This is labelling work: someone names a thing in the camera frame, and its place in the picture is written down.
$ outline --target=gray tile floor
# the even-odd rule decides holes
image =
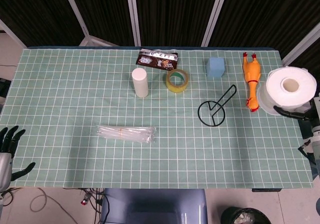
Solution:
[[[7,34],[0,33],[0,65],[17,65],[22,48]],[[0,66],[0,78],[11,80],[15,67]],[[90,205],[83,206],[83,192],[62,188],[44,188],[79,224],[93,224],[95,212]],[[0,224],[71,224],[72,220],[52,200],[40,212],[30,211],[30,202],[41,192],[37,188],[24,188],[15,192],[11,205],[4,207]],[[283,189],[281,192],[252,193],[250,189],[207,189],[206,201],[210,224],[219,224],[222,211],[228,206],[252,207],[265,213],[273,224],[317,224],[316,201],[320,198],[320,179],[314,188]],[[36,199],[32,208],[40,208],[43,197]]]

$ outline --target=plastic straw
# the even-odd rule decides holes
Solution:
[[[154,138],[155,127],[99,125],[98,136],[139,143],[150,143]]]

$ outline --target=blue sponge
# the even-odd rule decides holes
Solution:
[[[206,76],[208,78],[220,78],[225,72],[225,59],[222,57],[210,57],[206,63]]]

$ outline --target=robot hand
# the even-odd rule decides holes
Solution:
[[[18,128],[19,126],[16,125],[9,131],[7,127],[0,131],[0,192],[5,191],[10,186],[10,182],[28,174],[36,165],[35,162],[32,162],[26,169],[12,173],[12,164],[18,142],[26,132],[26,130],[23,129],[14,135]]]

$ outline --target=yellow toy chicken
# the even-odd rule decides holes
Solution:
[[[243,53],[243,71],[244,80],[249,84],[250,97],[247,99],[246,105],[249,107],[251,112],[255,112],[259,108],[259,103],[256,97],[256,87],[261,76],[260,64],[257,61],[256,54],[252,54],[252,62],[248,63],[247,53]]]

